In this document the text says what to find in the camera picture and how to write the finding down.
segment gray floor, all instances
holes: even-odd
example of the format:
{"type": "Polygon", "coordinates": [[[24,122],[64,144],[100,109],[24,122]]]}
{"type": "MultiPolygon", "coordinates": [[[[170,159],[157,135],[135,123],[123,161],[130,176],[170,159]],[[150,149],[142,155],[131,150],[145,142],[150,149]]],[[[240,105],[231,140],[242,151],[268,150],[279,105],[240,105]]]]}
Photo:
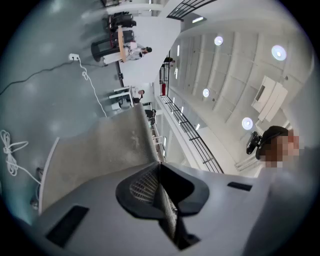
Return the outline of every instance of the gray floor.
{"type": "MultiPolygon", "coordinates": [[[[83,63],[100,65],[90,46],[106,37],[101,18],[106,12],[100,0],[50,0],[40,4],[21,24],[1,58],[0,91],[11,82],[24,80],[42,69],[68,61],[79,54],[83,63]]],[[[115,64],[86,66],[99,98],[120,87],[115,64]]],[[[75,62],[45,71],[26,82],[11,85],[0,95],[0,130],[11,134],[12,142],[29,141],[14,156],[32,174],[44,166],[56,137],[83,133],[104,114],[93,89],[75,62]]],[[[102,102],[108,116],[110,102],[102,102]]],[[[11,176],[0,154],[2,195],[9,210],[31,223],[37,212],[29,205],[36,183],[22,170],[11,176]]]]}

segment railing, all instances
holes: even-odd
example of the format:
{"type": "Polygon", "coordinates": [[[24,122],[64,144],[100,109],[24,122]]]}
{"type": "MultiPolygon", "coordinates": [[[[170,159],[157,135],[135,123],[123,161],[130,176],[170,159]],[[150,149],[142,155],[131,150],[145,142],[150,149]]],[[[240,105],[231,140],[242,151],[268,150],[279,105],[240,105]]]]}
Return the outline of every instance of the railing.
{"type": "Polygon", "coordinates": [[[194,10],[212,3],[216,0],[184,0],[179,3],[172,12],[169,13],[167,18],[182,20],[182,18],[194,10]]]}
{"type": "Polygon", "coordinates": [[[181,113],[180,109],[172,102],[172,100],[167,96],[161,96],[163,102],[169,107],[171,114],[177,120],[183,131],[187,134],[189,141],[193,143],[196,150],[203,160],[203,164],[206,165],[210,172],[221,173],[224,171],[221,169],[218,161],[200,137],[196,129],[189,122],[189,120],[185,117],[183,113],[181,113]]]}
{"type": "Polygon", "coordinates": [[[169,75],[170,75],[170,62],[164,62],[159,70],[159,77],[160,77],[160,85],[161,85],[161,95],[165,96],[169,93],[169,75]]]}

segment recessed light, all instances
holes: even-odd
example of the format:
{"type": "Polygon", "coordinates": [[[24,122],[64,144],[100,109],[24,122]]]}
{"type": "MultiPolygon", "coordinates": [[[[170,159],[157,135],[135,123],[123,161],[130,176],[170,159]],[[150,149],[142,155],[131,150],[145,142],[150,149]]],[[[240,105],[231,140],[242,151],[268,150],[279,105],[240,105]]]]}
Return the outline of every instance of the recessed light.
{"type": "Polygon", "coordinates": [[[192,21],[192,23],[196,23],[196,22],[199,22],[199,21],[202,21],[204,19],[204,17],[199,17],[199,18],[196,18],[192,21]]]}
{"type": "Polygon", "coordinates": [[[214,44],[215,44],[216,46],[222,45],[223,42],[224,42],[224,39],[223,39],[221,36],[217,36],[217,37],[214,39],[214,44]]]}
{"type": "Polygon", "coordinates": [[[253,126],[253,122],[251,120],[251,118],[249,117],[245,117],[243,120],[242,120],[242,127],[245,129],[245,130],[250,130],[253,126]]]}
{"type": "Polygon", "coordinates": [[[272,56],[278,61],[284,61],[287,58],[286,50],[280,45],[273,46],[271,53],[272,56]]]}
{"type": "Polygon", "coordinates": [[[209,97],[209,95],[210,95],[210,91],[206,88],[206,89],[203,90],[203,93],[202,93],[202,94],[203,94],[204,97],[207,98],[207,97],[209,97]]]}

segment ceiling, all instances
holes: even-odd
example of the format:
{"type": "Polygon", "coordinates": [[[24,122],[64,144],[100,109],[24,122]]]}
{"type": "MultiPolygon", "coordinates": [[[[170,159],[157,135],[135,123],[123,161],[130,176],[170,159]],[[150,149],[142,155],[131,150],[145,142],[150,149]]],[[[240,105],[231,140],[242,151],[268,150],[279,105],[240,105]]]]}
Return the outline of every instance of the ceiling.
{"type": "MultiPolygon", "coordinates": [[[[176,79],[174,72],[170,73],[169,87],[173,90],[170,90],[169,96],[172,99],[178,95],[176,105],[180,108],[184,106],[183,113],[187,115],[185,111],[188,109],[198,116],[198,120],[210,127],[230,152],[233,151],[231,154],[237,161],[245,157],[244,144],[250,135],[250,131],[243,129],[242,119],[250,117],[253,123],[258,120],[259,113],[251,104],[263,77],[270,77],[288,90],[275,117],[271,122],[265,120],[261,124],[266,130],[271,125],[282,126],[288,121],[286,106],[304,86],[313,68],[314,57],[308,40],[289,16],[279,9],[274,11],[272,5],[268,5],[265,12],[259,9],[266,8],[264,2],[269,1],[256,1],[257,4],[252,7],[253,13],[249,16],[246,16],[248,10],[242,6],[239,9],[245,10],[242,16],[237,14],[233,20],[229,19],[232,15],[227,13],[233,14],[237,6],[227,5],[229,9],[221,11],[226,17],[225,21],[219,15],[218,18],[213,17],[213,9],[210,12],[210,5],[218,2],[198,9],[197,14],[208,15],[205,16],[207,21],[181,33],[173,44],[170,56],[176,60],[178,75],[176,79]],[[258,10],[264,13],[261,17],[257,16],[258,10]],[[272,14],[272,18],[266,19],[267,14],[272,14]],[[275,23],[286,33],[273,29],[275,23]],[[223,37],[222,45],[214,44],[216,36],[223,37]],[[274,45],[286,50],[287,58],[284,61],[272,56],[274,45]],[[203,97],[205,88],[210,90],[208,98],[203,97]],[[240,153],[234,150],[237,147],[241,149],[240,153]]],[[[252,1],[245,0],[243,3],[252,4],[252,1]]]]}

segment desk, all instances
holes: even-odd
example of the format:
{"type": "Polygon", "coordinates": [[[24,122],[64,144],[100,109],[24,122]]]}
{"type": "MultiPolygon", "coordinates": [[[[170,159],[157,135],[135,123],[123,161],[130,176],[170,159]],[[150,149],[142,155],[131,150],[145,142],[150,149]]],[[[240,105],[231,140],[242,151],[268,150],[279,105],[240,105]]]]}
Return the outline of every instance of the desk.
{"type": "Polygon", "coordinates": [[[121,96],[126,96],[129,95],[130,97],[130,105],[133,107],[134,101],[133,101],[133,96],[132,96],[132,86],[126,86],[126,87],[122,87],[122,88],[118,88],[118,89],[114,89],[113,92],[117,93],[114,95],[109,96],[109,99],[115,99],[121,96]]]}
{"type": "Polygon", "coordinates": [[[121,26],[118,26],[118,42],[119,42],[121,59],[123,62],[126,62],[126,51],[124,48],[124,33],[122,31],[121,26]]]}

